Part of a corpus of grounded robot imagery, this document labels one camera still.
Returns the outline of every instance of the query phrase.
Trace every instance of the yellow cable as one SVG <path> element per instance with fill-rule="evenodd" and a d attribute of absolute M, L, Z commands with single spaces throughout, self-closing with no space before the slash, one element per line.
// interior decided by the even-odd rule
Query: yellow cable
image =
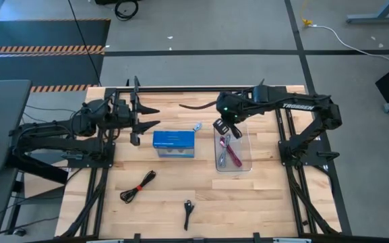
<path fill-rule="evenodd" d="M 307 4 L 308 4 L 308 0 L 304 0 L 302 7 L 301 7 L 301 10 L 299 11 L 299 15 L 301 16 L 302 22 L 305 26 L 309 26 L 310 24 L 313 24 L 312 20 L 306 20 L 305 18 L 302 17 L 303 10 L 305 10 L 305 8 L 307 7 Z"/>

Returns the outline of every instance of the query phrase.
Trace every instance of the black metal frame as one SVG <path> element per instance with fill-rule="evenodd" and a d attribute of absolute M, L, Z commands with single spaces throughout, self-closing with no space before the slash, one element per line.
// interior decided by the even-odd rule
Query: black metal frame
<path fill-rule="evenodd" d="M 249 88 L 249 87 L 250 86 L 181 86 L 181 87 L 174 87 L 174 86 L 171 86 L 171 87 L 166 87 L 166 86 L 163 86 L 163 87 L 159 87 L 159 86 L 157 86 L 157 87 L 142 87 L 141 86 L 141 87 L 139 87 L 139 92 L 220 92 L 220 91 L 224 91 L 224 90 L 225 91 L 239 91 L 239 90 L 243 90 L 243 89 Z M 114 88 L 106 88 L 105 93 L 108 93 L 108 91 L 107 91 L 108 89 L 115 90 Z M 121 94 L 130 93 L 131 91 L 132 91 L 132 87 L 117 88 L 116 93 L 115 93 L 115 98 L 119 99 Z M 286 109 L 286 116 L 287 116 L 287 121 L 289 123 L 290 133 L 291 133 L 291 135 L 294 135 L 296 132 L 295 132 L 295 127 L 294 127 L 294 123 L 293 123 L 293 117 L 291 116 L 291 112 L 288 109 Z M 276 119 L 277 119 L 277 123 L 278 123 L 278 131 L 280 133 L 280 139 L 285 140 L 285 130 L 284 130 L 283 122 L 282 122 L 281 112 L 279 109 L 276 110 Z M 303 193 L 303 195 L 302 195 L 303 200 L 302 201 L 308 200 L 308 202 L 309 202 L 309 192 L 308 192 L 307 182 L 305 179 L 305 172 L 303 170 L 303 167 L 297 167 L 296 169 L 298 171 L 298 175 L 300 178 L 301 190 Z M 291 178 L 294 178 L 293 168 L 291 166 L 286 166 L 286 171 L 287 171 L 287 176 L 288 176 L 288 180 L 289 180 L 289 185 L 291 185 Z M 105 177 L 105 180 L 107 180 L 108 172 L 109 172 L 109 169 L 103 169 L 103 171 L 102 171 L 102 176 Z M 342 194 L 340 192 L 339 185 L 337 184 L 338 177 L 337 177 L 336 171 L 329 171 L 328 175 L 330 176 L 330 181 L 334 182 L 334 190 L 332 191 L 332 195 L 335 199 L 335 203 L 336 204 L 342 203 L 343 199 L 342 199 Z M 86 201 L 88 201 L 88 199 L 92 195 L 95 179 L 96 179 L 96 169 L 93 169 L 91 171 L 90 181 L 89 181 L 89 185 L 88 185 L 88 193 L 86 195 Z M 296 227 L 297 227 L 297 232 L 298 232 L 298 236 L 301 237 L 304 235 L 303 222 L 301 219 L 301 209 L 299 208 L 299 201 L 298 201 L 299 200 L 298 198 L 301 198 L 301 195 L 299 195 L 299 197 L 298 197 L 297 193 L 293 190 L 292 186 L 290 186 L 290 189 L 291 189 L 291 200 L 292 200 L 292 204 L 293 204 L 293 211 L 295 213 L 295 223 L 296 223 Z M 105 195 L 105 188 L 104 188 L 104 191 L 102 192 L 102 194 L 100 195 L 100 198 L 99 198 L 98 204 L 97 204 L 96 217 L 95 217 L 95 221 L 94 221 L 94 232 L 92 235 L 94 237 L 99 237 L 99 233 L 100 233 L 104 195 Z M 344 215 L 344 217 L 340 217 L 340 215 L 346 214 L 345 206 L 343 204 L 339 205 L 339 206 L 336 205 L 336 209 L 337 209 L 337 213 L 338 213 L 338 218 L 340 219 L 342 232 L 344 234 L 350 236 L 351 232 L 349 230 L 346 230 L 346 229 L 350 229 L 347 215 Z M 316 223 L 314 221 L 314 216 L 312 215 L 312 211 L 309 211 L 307 209 L 307 216 L 308 216 L 307 221 L 308 221 L 308 225 L 310 228 L 310 232 L 312 234 L 316 234 L 317 233 Z M 85 220 L 82 224 L 80 237 L 87 236 L 86 235 L 87 228 L 88 228 L 88 220 Z M 217 242 L 253 242 L 253 238 L 208 239 L 208 242 L 212 242 L 211 240 L 217 240 Z M 151 239 L 151 240 L 142 240 L 142 241 L 145 241 L 145 242 L 147 242 L 147 241 L 151 241 L 151 242 L 174 242 L 174 241 L 183 242 L 184 239 L 161 239 L 161 240 Z M 271 242 L 271 241 L 273 241 L 273 238 L 260 238 L 260 241 L 258 241 L 258 242 L 265 242 L 265 241 Z M 137 241 L 136 238 L 134 238 L 132 241 L 130 239 L 124 239 L 124 242 L 139 242 L 139 241 Z M 187 239 L 187 242 L 194 242 L 194 240 Z"/>

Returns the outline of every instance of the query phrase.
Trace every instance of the white cable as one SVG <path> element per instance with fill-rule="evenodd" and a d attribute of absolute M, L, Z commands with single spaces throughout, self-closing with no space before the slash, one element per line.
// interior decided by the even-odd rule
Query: white cable
<path fill-rule="evenodd" d="M 363 53 L 363 54 L 366 54 L 366 55 L 369 55 L 369 56 L 372 56 L 372 57 L 381 57 L 381 58 L 384 58 L 384 59 L 386 59 L 386 60 L 389 61 L 389 57 L 385 57 L 385 56 L 383 56 L 383 55 L 376 55 L 376 54 L 366 53 L 365 51 L 361 51 L 361 50 L 359 50 L 359 49 L 356 49 L 356 48 L 354 48 L 354 47 L 349 46 L 348 44 L 344 43 L 344 42 L 340 39 L 340 37 L 338 36 L 338 34 L 335 32 L 335 30 L 333 30 L 333 29 L 331 29 L 331 28 L 329 28 L 329 27 L 326 27 L 326 26 L 318 26 L 318 25 L 316 25 L 316 24 L 310 24 L 309 27 L 313 27 L 313 28 L 325 28 L 325 29 L 327 29 L 327 30 L 330 30 L 330 31 L 332 31 L 332 32 L 335 34 L 335 36 L 336 36 L 336 38 L 338 39 L 338 41 L 339 41 L 341 44 L 343 44 L 344 46 L 346 46 L 346 47 L 348 47 L 348 48 L 350 48 L 350 49 L 353 49 L 353 50 L 355 50 L 355 51 L 358 51 L 358 52 L 360 52 L 360 53 Z"/>

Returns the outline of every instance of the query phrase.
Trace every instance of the blue box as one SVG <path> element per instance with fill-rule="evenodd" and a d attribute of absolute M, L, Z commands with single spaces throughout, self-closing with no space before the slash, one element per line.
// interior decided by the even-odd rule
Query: blue box
<path fill-rule="evenodd" d="M 154 131 L 152 145 L 159 157 L 194 158 L 194 131 Z"/>

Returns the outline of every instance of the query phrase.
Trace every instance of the transparent tray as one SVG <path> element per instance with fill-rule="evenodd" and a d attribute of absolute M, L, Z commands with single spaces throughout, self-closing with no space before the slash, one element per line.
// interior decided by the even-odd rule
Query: transparent tray
<path fill-rule="evenodd" d="M 245 124 L 238 124 L 237 126 L 242 133 L 240 139 L 236 139 L 232 132 L 229 130 L 226 134 L 220 135 L 214 130 L 214 141 L 215 141 L 215 166 L 218 172 L 240 172 L 240 171 L 251 171 L 251 144 L 249 141 L 248 128 Z M 222 152 L 225 150 L 220 143 L 220 138 L 226 138 L 230 136 L 229 146 L 235 152 L 236 156 L 242 162 L 242 166 L 238 167 L 233 161 L 230 153 L 226 150 L 225 162 L 220 162 Z"/>

